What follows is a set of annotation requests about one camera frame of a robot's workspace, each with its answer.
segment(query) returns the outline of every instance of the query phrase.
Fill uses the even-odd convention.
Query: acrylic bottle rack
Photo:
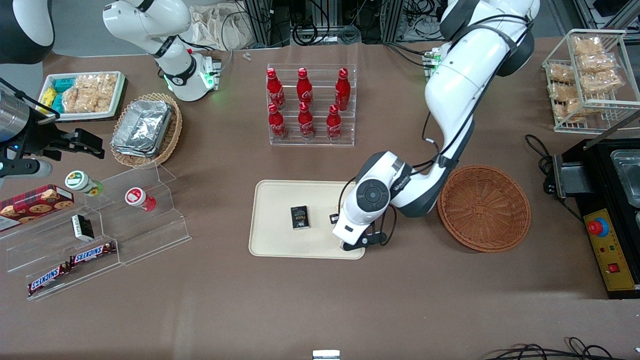
[[[284,118],[284,123],[289,133],[285,140],[273,138],[269,130],[269,142],[273,146],[333,146],[352,147],[355,144],[356,135],[356,85],[358,83],[358,71],[355,64],[269,64],[276,70],[278,79],[284,88],[285,108],[280,111]],[[314,129],[316,135],[311,140],[305,140],[300,133],[298,124],[298,69],[307,69],[307,77],[313,85],[314,103],[311,107],[311,114],[314,117]],[[340,111],[342,118],[342,136],[339,141],[331,142],[327,137],[326,118],[329,115],[329,106],[335,103],[335,83],[338,80],[338,70],[345,67],[349,72],[349,84],[351,85],[351,95],[346,111]],[[269,94],[266,92],[267,105],[271,102]],[[269,117],[269,112],[265,107],[265,116]]]

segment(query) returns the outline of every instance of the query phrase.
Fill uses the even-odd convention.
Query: round brown basket
[[[138,167],[140,165],[150,163],[151,161],[155,161],[158,164],[162,164],[169,158],[169,156],[171,156],[171,153],[175,149],[175,146],[178,144],[178,138],[180,137],[180,131],[182,130],[182,114],[180,113],[178,104],[176,104],[175,101],[170,96],[165,94],[153,93],[153,94],[142,95],[141,97],[137,98],[134,101],[137,101],[137,100],[164,101],[168,104],[171,104],[173,111],[171,113],[171,118],[169,119],[169,125],[167,126],[166,132],[164,133],[164,138],[162,141],[162,145],[160,146],[160,151],[158,152],[158,155],[155,158],[143,158],[141,156],[131,156],[131,155],[120,154],[119,152],[115,151],[113,147],[111,147],[111,152],[113,153],[113,156],[116,158],[116,160],[118,160],[119,163],[130,166],[130,167]],[[124,114],[127,113],[127,110],[129,109],[132,103],[133,101],[130,102],[129,105],[127,105],[127,107],[120,114],[120,117],[118,118],[118,122],[116,123],[116,127],[113,130],[114,134],[116,133],[116,131],[118,131],[118,128],[122,123],[122,118],[124,118]]]
[[[438,212],[454,238],[482,252],[512,249],[531,224],[529,200],[521,187],[485,165],[454,170],[440,192]]]

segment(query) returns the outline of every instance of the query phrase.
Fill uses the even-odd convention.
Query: white tray
[[[332,234],[340,181],[262,180],[255,187],[249,251],[255,256],[357,260],[365,249],[344,251]],[[349,193],[347,187],[343,195]],[[291,208],[307,206],[309,229],[293,230]]]
[[[80,75],[97,75],[102,73],[114,74],[118,76],[118,80],[116,80],[116,88],[113,90],[113,95],[111,96],[111,105],[109,106],[109,111],[102,111],[99,113],[60,114],[60,119],[58,119],[56,122],[95,120],[95,119],[112,117],[113,115],[115,115],[116,110],[118,109],[118,103],[120,102],[120,95],[122,94],[122,89],[124,87],[125,76],[120,71],[70,72],[68,74],[47,75],[47,78],[44,80],[44,85],[42,86],[42,89],[40,89],[40,95],[38,96],[38,101],[42,102],[42,97],[44,96],[44,92],[53,84],[54,80],[77,78]]]

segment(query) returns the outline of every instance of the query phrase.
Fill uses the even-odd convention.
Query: brown table surface
[[[564,337],[578,336],[637,358],[640,303],[604,300],[584,226],[542,192],[538,155],[523,140],[533,133],[550,151],[563,152],[581,139],[551,128],[540,64],[557,41],[537,39],[521,71],[494,80],[461,159],[502,169],[529,197],[531,230],[515,249],[468,250],[434,211],[400,217],[389,246],[358,261],[252,256],[247,244],[260,180],[345,181],[374,152],[418,163],[433,150],[420,140],[428,111],[424,75],[385,47],[290,46],[252,51],[251,62],[238,51],[219,91],[179,102],[184,127],[165,166],[178,177],[173,199],[193,239],[40,302],[26,300],[24,278],[0,272],[0,357],[308,359],[313,349],[337,348],[344,359],[479,359],[516,343],[564,350]],[[267,64],[346,62],[359,71],[355,147],[271,147]],[[151,56],[45,62],[45,74],[98,70],[127,76],[126,102],[168,92]],[[60,128],[92,131],[108,150],[113,125]],[[435,124],[428,131],[439,134]],[[9,180],[0,193],[61,184],[91,159],[65,153],[50,178]],[[127,170],[109,151],[82,169],[97,179]],[[5,261],[0,256],[0,268]]]

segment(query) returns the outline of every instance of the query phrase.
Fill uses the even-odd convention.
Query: clear acrylic shelf
[[[101,181],[104,189],[97,197],[83,198],[76,193],[76,207],[2,238],[7,242],[8,272],[25,277],[27,285],[68,261],[70,256],[109,241],[116,242],[116,253],[78,264],[28,297],[40,300],[190,240],[184,217],[173,207],[167,186],[174,179],[161,165],[149,163]],[[135,186],[156,199],[153,211],[144,212],[124,201],[125,192]],[[91,220],[94,241],[86,243],[75,238],[71,217],[76,214]]]
[[[285,126],[289,136],[285,140],[273,138],[269,130],[269,142],[273,146],[334,146],[352,147],[355,144],[356,135],[356,85],[358,81],[358,71],[355,64],[272,64],[278,74],[278,79],[284,88],[285,108],[280,111],[284,118]],[[298,69],[307,69],[307,76],[313,85],[314,104],[311,107],[311,114],[314,116],[314,129],[316,135],[311,140],[305,140],[300,133],[298,124]],[[338,80],[338,70],[345,67],[349,70],[349,84],[351,85],[351,96],[346,111],[340,111],[342,118],[342,136],[339,141],[331,142],[327,137],[326,118],[329,115],[329,106],[335,103],[335,83]],[[271,102],[269,94],[265,91],[267,105]],[[269,111],[265,108],[267,119]]]

